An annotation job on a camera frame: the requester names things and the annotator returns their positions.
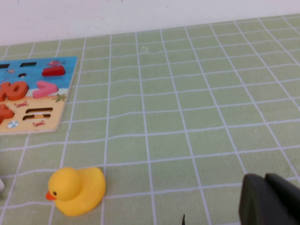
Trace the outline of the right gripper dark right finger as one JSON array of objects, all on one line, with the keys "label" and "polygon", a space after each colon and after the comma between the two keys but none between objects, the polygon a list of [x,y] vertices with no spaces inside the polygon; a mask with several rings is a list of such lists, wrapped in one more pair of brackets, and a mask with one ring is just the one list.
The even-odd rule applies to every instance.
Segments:
[{"label": "right gripper dark right finger", "polygon": [[290,216],[300,223],[300,189],[274,173],[267,173],[265,180],[275,191],[281,203],[288,210]]}]

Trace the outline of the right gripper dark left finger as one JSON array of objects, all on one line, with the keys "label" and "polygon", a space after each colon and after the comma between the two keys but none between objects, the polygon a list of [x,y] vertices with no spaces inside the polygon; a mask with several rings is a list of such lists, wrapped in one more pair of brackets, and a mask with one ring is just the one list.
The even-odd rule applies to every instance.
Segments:
[{"label": "right gripper dark left finger", "polygon": [[298,225],[265,177],[252,173],[243,178],[239,217],[242,225]]}]

